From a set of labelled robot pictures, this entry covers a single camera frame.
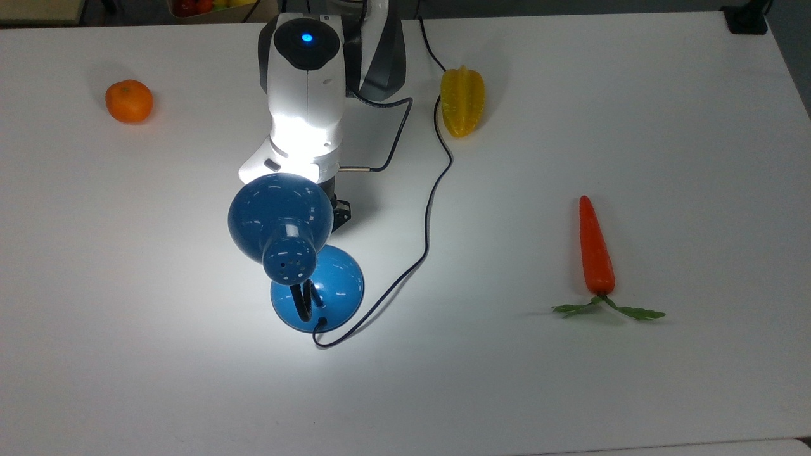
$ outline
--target yellow bell pepper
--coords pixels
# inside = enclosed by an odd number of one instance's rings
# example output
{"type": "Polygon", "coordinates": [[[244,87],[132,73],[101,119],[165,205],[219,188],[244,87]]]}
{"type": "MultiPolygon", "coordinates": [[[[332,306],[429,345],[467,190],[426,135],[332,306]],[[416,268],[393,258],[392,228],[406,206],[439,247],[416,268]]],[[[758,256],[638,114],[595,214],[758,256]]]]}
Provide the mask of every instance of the yellow bell pepper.
{"type": "Polygon", "coordinates": [[[442,75],[442,120],[454,138],[469,135],[476,128],[484,111],[484,80],[462,65],[442,75]]]}

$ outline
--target orange carrot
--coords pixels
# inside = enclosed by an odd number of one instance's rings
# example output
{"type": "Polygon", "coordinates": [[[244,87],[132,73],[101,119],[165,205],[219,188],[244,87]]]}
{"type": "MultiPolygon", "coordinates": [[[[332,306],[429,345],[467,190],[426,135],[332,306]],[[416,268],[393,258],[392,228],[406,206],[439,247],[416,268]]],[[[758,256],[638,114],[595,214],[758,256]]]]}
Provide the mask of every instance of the orange carrot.
{"type": "Polygon", "coordinates": [[[611,257],[608,256],[594,206],[585,195],[580,197],[580,254],[586,288],[595,295],[607,295],[614,291],[616,281],[611,257]]]}
{"type": "Polygon", "coordinates": [[[555,312],[572,316],[586,310],[596,308],[600,303],[608,306],[635,320],[651,321],[663,317],[664,312],[642,308],[617,307],[608,294],[614,291],[616,280],[611,257],[608,255],[606,241],[597,221],[597,214],[588,196],[580,197],[580,254],[583,261],[583,277],[586,279],[586,288],[596,296],[588,304],[565,304],[554,306],[555,312]]]}

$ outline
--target black wire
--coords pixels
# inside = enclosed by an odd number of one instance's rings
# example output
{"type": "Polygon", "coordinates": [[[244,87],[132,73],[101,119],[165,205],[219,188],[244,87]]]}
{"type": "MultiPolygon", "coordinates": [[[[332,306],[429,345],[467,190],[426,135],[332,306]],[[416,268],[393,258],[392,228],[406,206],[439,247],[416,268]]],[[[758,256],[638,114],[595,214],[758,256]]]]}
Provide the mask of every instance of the black wire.
{"type": "Polygon", "coordinates": [[[425,41],[425,49],[428,49],[428,53],[434,59],[434,62],[436,62],[436,64],[439,65],[440,68],[442,68],[442,71],[447,71],[445,70],[444,65],[440,63],[440,60],[436,58],[436,56],[434,55],[434,51],[431,50],[431,45],[428,44],[428,36],[426,36],[425,34],[425,24],[423,24],[423,17],[419,16],[417,19],[419,19],[419,29],[423,31],[423,41],[425,41]]]}
{"type": "MultiPolygon", "coordinates": [[[[445,67],[442,66],[442,63],[440,63],[439,59],[437,59],[436,56],[434,55],[434,53],[431,52],[431,47],[428,44],[428,37],[427,37],[427,35],[425,33],[425,27],[423,26],[423,18],[422,17],[419,18],[419,26],[423,30],[423,41],[425,41],[425,47],[428,49],[428,53],[431,54],[431,56],[434,58],[434,62],[436,62],[436,64],[439,65],[440,68],[442,68],[442,70],[444,71],[445,67]]],[[[355,93],[354,93],[354,95],[360,101],[367,102],[367,104],[385,105],[384,103],[375,103],[374,101],[366,100],[365,98],[360,97],[359,95],[357,95],[355,93]]],[[[406,109],[405,116],[403,116],[403,122],[400,124],[400,131],[402,131],[402,126],[406,122],[406,116],[408,115],[408,110],[411,109],[411,103],[413,101],[411,101],[410,98],[405,98],[405,99],[400,100],[400,101],[395,101],[393,103],[388,103],[389,105],[393,105],[394,103],[397,103],[397,104],[401,105],[406,100],[409,100],[408,101],[409,106],[408,106],[408,109],[406,109]]],[[[381,295],[377,299],[377,301],[374,303],[374,305],[372,305],[371,308],[366,312],[366,314],[363,315],[363,317],[360,319],[360,321],[358,321],[358,323],[355,323],[355,325],[352,328],[350,328],[348,331],[346,331],[346,333],[344,333],[344,335],[340,336],[338,339],[336,339],[336,340],[334,340],[332,342],[328,342],[328,343],[318,342],[318,339],[315,338],[315,336],[318,334],[318,329],[321,326],[324,326],[324,325],[327,324],[327,319],[326,318],[324,318],[324,317],[319,318],[318,319],[318,324],[315,325],[315,328],[313,328],[313,330],[312,330],[312,341],[313,341],[313,343],[315,343],[320,348],[329,348],[331,346],[336,346],[339,343],[344,342],[347,338],[349,338],[349,336],[351,336],[355,331],[357,331],[358,328],[360,328],[361,325],[363,325],[363,323],[366,320],[369,319],[369,316],[371,316],[371,314],[374,313],[374,311],[383,303],[383,301],[386,300],[386,298],[392,293],[392,291],[394,291],[394,289],[397,288],[398,285],[400,285],[407,277],[409,277],[415,270],[417,270],[417,268],[419,268],[419,266],[425,261],[425,259],[428,258],[428,252],[431,249],[431,209],[434,206],[434,197],[436,196],[436,189],[440,186],[440,182],[442,182],[442,178],[445,177],[445,175],[451,169],[451,166],[453,166],[453,154],[451,153],[450,148],[448,148],[448,145],[445,143],[445,140],[442,138],[442,134],[440,133],[440,125],[436,120],[439,117],[440,101],[442,101],[442,96],[441,95],[439,95],[436,98],[436,103],[434,103],[434,133],[436,134],[436,139],[438,139],[440,141],[440,144],[442,145],[442,149],[444,149],[445,153],[448,155],[448,165],[445,166],[445,169],[442,170],[439,177],[436,178],[436,181],[434,182],[434,186],[431,187],[431,193],[428,195],[428,202],[425,205],[425,218],[423,219],[423,229],[424,229],[424,232],[425,232],[425,247],[423,249],[423,254],[419,257],[419,259],[413,265],[411,265],[408,269],[406,269],[404,273],[400,274],[400,277],[398,277],[394,281],[394,283],[392,283],[392,285],[383,293],[383,295],[381,295]]],[[[399,138],[399,136],[400,136],[400,131],[397,132],[397,138],[399,138]]],[[[389,161],[391,161],[391,154],[389,154],[389,160],[386,161],[386,165],[384,165],[384,167],[388,166],[389,161]]]]}
{"type": "MultiPolygon", "coordinates": [[[[397,143],[400,142],[400,134],[402,134],[403,128],[406,126],[406,120],[408,119],[409,112],[411,112],[411,106],[414,104],[414,99],[411,97],[407,97],[403,98],[402,100],[392,101],[391,103],[377,103],[375,101],[371,101],[362,97],[359,93],[355,92],[354,90],[352,91],[352,96],[360,100],[364,105],[369,105],[375,108],[393,108],[395,106],[408,103],[408,106],[405,108],[405,113],[403,113],[403,119],[400,121],[400,127],[397,129],[397,134],[394,136],[392,150],[388,152],[388,158],[386,158],[386,162],[380,168],[369,167],[369,171],[373,173],[379,173],[380,171],[388,168],[389,163],[392,162],[392,158],[394,157],[394,150],[397,148],[397,143]]],[[[349,168],[359,168],[359,166],[349,166],[349,168]]]]}
{"type": "MultiPolygon", "coordinates": [[[[251,17],[251,15],[253,14],[256,7],[259,6],[259,2],[260,2],[260,0],[256,0],[254,2],[254,6],[251,7],[251,10],[248,11],[248,14],[245,15],[245,17],[242,19],[242,22],[240,22],[240,24],[244,24],[244,23],[246,23],[248,21],[248,18],[251,17]]],[[[284,8],[286,9],[287,8],[287,0],[282,0],[282,5],[284,5],[284,8]]]]}
{"type": "Polygon", "coordinates": [[[442,144],[442,148],[445,150],[445,153],[448,154],[448,165],[445,166],[445,169],[442,170],[442,173],[440,173],[439,177],[436,178],[434,186],[431,188],[431,193],[428,195],[428,203],[425,205],[425,218],[423,223],[423,228],[425,230],[425,248],[423,249],[423,254],[413,265],[411,265],[408,269],[406,269],[404,273],[400,274],[400,277],[398,277],[397,280],[395,280],[394,283],[392,283],[392,285],[383,293],[383,295],[380,296],[379,299],[377,299],[377,302],[375,302],[375,304],[371,306],[371,308],[368,310],[368,312],[366,312],[363,318],[361,318],[360,321],[358,321],[358,323],[355,323],[355,325],[352,328],[346,331],[346,333],[344,333],[344,335],[340,336],[338,339],[328,343],[318,342],[318,339],[315,338],[315,336],[318,334],[319,328],[327,324],[326,318],[324,317],[319,318],[318,324],[315,325],[315,328],[313,328],[312,330],[312,341],[321,348],[329,348],[331,346],[336,346],[339,343],[344,342],[358,328],[360,328],[360,326],[363,325],[363,323],[366,320],[368,320],[371,314],[383,303],[383,301],[386,300],[386,298],[392,293],[392,291],[394,291],[394,289],[397,288],[397,286],[400,285],[400,283],[403,282],[403,280],[409,277],[425,261],[425,259],[428,258],[428,251],[431,248],[431,208],[434,205],[434,197],[436,196],[436,189],[440,186],[442,178],[445,177],[445,175],[448,173],[448,170],[450,170],[451,166],[453,165],[453,154],[448,148],[448,145],[442,139],[442,135],[440,134],[440,126],[439,123],[437,123],[436,121],[437,115],[439,114],[440,111],[440,100],[441,97],[437,97],[436,103],[434,104],[434,132],[436,133],[436,137],[440,140],[440,144],[442,144]]]}

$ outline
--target green leaf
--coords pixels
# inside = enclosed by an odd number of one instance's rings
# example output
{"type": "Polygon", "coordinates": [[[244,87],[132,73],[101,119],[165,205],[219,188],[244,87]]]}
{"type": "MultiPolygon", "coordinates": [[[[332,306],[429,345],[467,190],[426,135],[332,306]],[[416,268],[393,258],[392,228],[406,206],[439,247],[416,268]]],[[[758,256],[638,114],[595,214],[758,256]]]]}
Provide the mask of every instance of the green leaf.
{"type": "Polygon", "coordinates": [[[562,306],[554,306],[552,308],[555,309],[555,312],[575,312],[582,310],[587,305],[589,304],[564,304],[562,306]]]}
{"type": "Polygon", "coordinates": [[[607,296],[603,296],[603,300],[611,306],[614,310],[622,313],[623,315],[630,316],[634,320],[639,321],[653,321],[657,318],[661,318],[666,314],[664,312],[657,312],[655,310],[650,309],[643,309],[643,308],[630,308],[630,307],[617,307],[614,304],[614,301],[610,300],[607,296]]]}
{"type": "Polygon", "coordinates": [[[578,313],[591,309],[594,306],[595,303],[592,301],[588,304],[564,304],[562,306],[553,306],[552,308],[555,309],[553,312],[565,313],[566,315],[564,315],[564,318],[569,318],[572,315],[577,315],[578,313]]]}

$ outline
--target lamp base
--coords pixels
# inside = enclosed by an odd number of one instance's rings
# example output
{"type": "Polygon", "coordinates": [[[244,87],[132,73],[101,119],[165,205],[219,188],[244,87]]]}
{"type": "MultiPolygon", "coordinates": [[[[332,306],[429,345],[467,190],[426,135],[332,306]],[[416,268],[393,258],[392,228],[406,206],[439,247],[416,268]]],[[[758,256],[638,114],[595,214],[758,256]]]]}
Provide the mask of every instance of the lamp base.
{"type": "Polygon", "coordinates": [[[323,317],[327,324],[322,325],[318,332],[325,333],[346,323],[360,307],[363,300],[363,273],[354,258],[340,248],[328,245],[318,252],[318,263],[310,280],[315,285],[320,303],[313,299],[312,318],[309,321],[302,321],[298,316],[288,286],[275,282],[270,286],[273,309],[291,328],[311,333],[323,317]]]}

